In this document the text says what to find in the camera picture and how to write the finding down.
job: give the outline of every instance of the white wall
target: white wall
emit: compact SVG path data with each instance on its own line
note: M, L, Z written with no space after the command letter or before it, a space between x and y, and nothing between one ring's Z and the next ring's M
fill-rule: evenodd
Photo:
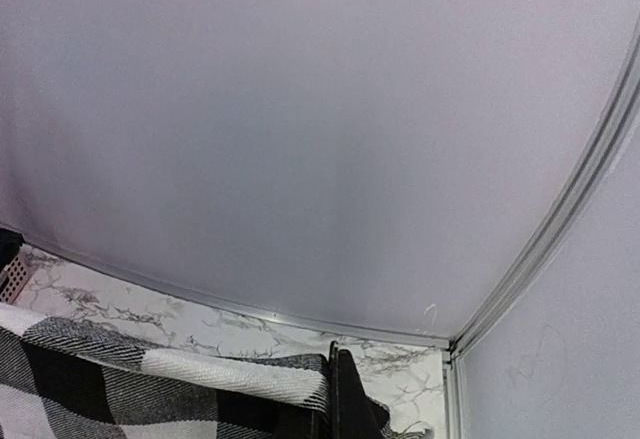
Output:
M1 0L0 221L203 300L449 336L559 192L638 10Z
M636 132L555 259L464 358L470 439L638 436L639 177Z

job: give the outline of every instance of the marble pattern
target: marble pattern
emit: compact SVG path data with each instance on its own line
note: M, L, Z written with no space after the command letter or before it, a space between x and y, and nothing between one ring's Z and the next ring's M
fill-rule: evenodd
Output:
M388 405L398 432L431 428L446 438L442 355L435 348L336 336L195 304L25 247L33 275L16 305L90 320L162 345L208 355L327 354L339 340L354 355L367 394Z

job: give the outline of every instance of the checkered fabric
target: checkered fabric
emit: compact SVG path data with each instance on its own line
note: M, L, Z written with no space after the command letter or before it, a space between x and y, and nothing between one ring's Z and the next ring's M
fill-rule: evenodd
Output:
M327 367L201 356L0 304L0 439L272 438L283 408L326 418Z

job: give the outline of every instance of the black and white plaid blanket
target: black and white plaid blanket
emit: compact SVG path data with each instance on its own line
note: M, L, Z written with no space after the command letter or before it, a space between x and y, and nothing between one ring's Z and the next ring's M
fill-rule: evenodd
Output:
M0 303L0 439L399 437L341 354L202 356Z

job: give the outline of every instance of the marble floor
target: marble floor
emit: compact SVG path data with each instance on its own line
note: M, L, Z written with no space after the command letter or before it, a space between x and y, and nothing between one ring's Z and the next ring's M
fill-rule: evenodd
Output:
M23 248L32 277L15 305L90 320L132 336L208 355L327 354L339 340L354 355L367 394L388 405L398 432L430 428L446 439L438 349L336 336L242 316L136 286Z

